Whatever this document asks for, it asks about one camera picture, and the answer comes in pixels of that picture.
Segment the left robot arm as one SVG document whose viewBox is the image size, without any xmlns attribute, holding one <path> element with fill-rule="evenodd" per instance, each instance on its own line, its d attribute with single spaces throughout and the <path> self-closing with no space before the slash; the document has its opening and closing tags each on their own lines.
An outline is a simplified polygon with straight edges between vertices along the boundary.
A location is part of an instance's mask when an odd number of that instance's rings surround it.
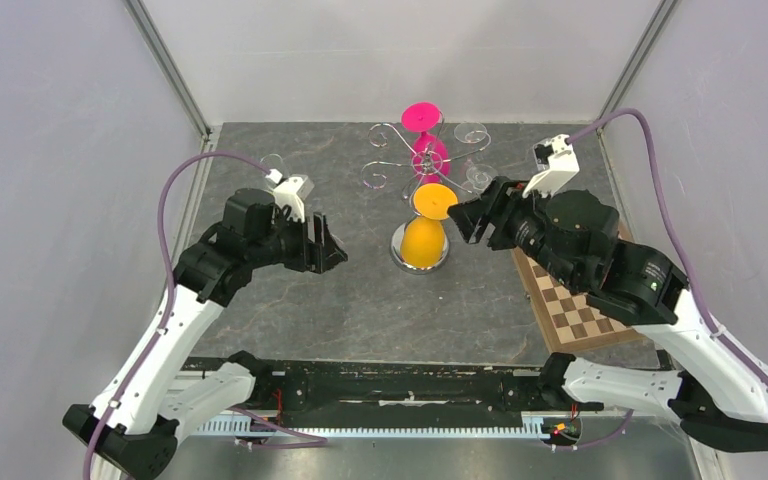
<svg viewBox="0 0 768 480">
<path fill-rule="evenodd" d="M 158 314 L 126 363 L 92 403 L 68 408 L 64 426 L 128 478 L 157 478 L 198 427 L 233 406 L 261 408 L 272 399 L 271 367 L 246 353 L 182 393 L 168 393 L 197 341 L 254 271 L 278 265 L 322 274 L 347 259 L 326 217 L 305 215 L 299 198 L 238 190 L 221 220 L 179 257 Z"/>
</svg>

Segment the clear wine glass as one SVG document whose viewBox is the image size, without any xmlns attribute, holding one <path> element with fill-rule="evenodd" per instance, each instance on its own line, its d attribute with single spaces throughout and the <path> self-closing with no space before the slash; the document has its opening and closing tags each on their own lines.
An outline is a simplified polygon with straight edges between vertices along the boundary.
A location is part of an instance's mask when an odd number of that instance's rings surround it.
<svg viewBox="0 0 768 480">
<path fill-rule="evenodd" d="M 265 155 L 260 159 L 260 163 L 269 170 L 279 171 L 284 177 L 289 174 L 289 169 L 286 166 L 286 162 L 280 154 L 271 153 Z"/>
</svg>

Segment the orange wine glass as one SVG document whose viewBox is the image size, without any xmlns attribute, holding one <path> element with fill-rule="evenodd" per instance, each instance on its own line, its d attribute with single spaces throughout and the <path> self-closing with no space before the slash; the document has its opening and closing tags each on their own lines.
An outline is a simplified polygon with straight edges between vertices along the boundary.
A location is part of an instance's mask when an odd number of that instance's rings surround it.
<svg viewBox="0 0 768 480">
<path fill-rule="evenodd" d="M 444 257 L 447 210 L 458 201 L 449 187 L 440 183 L 421 185 L 412 197 L 416 217 L 405 226 L 399 246 L 402 260 L 415 269 L 429 269 Z"/>
</svg>

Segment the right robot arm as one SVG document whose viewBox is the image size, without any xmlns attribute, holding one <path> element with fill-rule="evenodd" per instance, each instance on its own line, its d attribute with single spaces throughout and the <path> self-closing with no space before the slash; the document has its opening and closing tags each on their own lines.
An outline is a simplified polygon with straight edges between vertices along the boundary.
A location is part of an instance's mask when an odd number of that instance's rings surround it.
<svg viewBox="0 0 768 480">
<path fill-rule="evenodd" d="M 720 451 L 768 452 L 768 365 L 703 310 L 668 256 L 620 238 L 615 208 L 586 190 L 541 194 L 498 177 L 448 214 L 465 241 L 522 252 L 589 307 L 678 363 L 675 370 L 649 371 L 554 353 L 537 382 L 545 405 L 617 406 L 675 422 Z"/>
</svg>

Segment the chrome wine glass rack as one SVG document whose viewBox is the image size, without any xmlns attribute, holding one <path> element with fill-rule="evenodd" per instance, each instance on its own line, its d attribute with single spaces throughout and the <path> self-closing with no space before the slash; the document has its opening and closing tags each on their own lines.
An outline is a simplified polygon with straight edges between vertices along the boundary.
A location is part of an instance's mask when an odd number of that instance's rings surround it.
<svg viewBox="0 0 768 480">
<path fill-rule="evenodd" d="M 407 140 L 399 127 L 388 122 L 376 123 L 367 132 L 367 140 L 373 147 L 377 149 L 387 147 L 388 135 L 392 133 L 410 154 L 410 158 L 402 163 L 384 160 L 370 161 L 361 168 L 360 179 L 365 187 L 380 190 L 387 185 L 387 176 L 378 170 L 380 167 L 404 168 L 410 171 L 411 177 L 402 187 L 400 197 L 403 203 L 410 206 L 412 216 L 393 232 L 389 253 L 397 267 L 414 275 L 430 274 L 439 270 L 445 264 L 450 253 L 450 242 L 447 237 L 443 238 L 440 257 L 429 266 L 411 263 L 401 253 L 402 242 L 408 226 L 420 217 L 420 212 L 416 209 L 414 202 L 417 192 L 430 184 L 453 187 L 464 193 L 473 192 L 473 187 L 467 187 L 451 178 L 451 168 L 457 161 L 472 161 L 475 156 L 484 152 L 492 143 L 492 137 L 485 125 L 478 122 L 462 122 L 454 127 L 454 137 L 458 142 L 468 145 L 470 150 L 465 153 L 450 155 L 442 139 L 445 126 L 445 119 L 440 117 L 433 126 L 422 127 L 417 133 L 417 138 L 413 141 Z"/>
</svg>

